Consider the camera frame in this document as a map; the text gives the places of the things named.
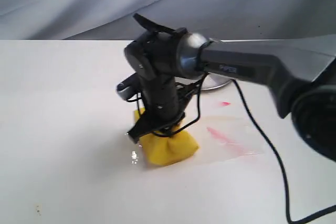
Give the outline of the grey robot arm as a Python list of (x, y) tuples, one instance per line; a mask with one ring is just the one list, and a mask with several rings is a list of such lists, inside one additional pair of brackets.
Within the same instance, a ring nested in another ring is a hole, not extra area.
[(140, 92), (147, 108), (129, 131), (134, 142), (155, 130), (172, 135), (191, 96), (175, 78), (214, 73), (266, 86), (279, 117), (291, 115), (301, 139), (335, 160), (335, 35), (224, 42), (184, 28), (150, 28), (124, 54), (135, 71), (125, 88)]

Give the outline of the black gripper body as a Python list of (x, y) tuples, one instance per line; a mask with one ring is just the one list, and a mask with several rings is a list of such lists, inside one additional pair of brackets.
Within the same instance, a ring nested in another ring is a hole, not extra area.
[(175, 76), (177, 46), (184, 35), (185, 28), (171, 33), (146, 31), (124, 49), (140, 78), (145, 110), (154, 120), (177, 122), (181, 116)]

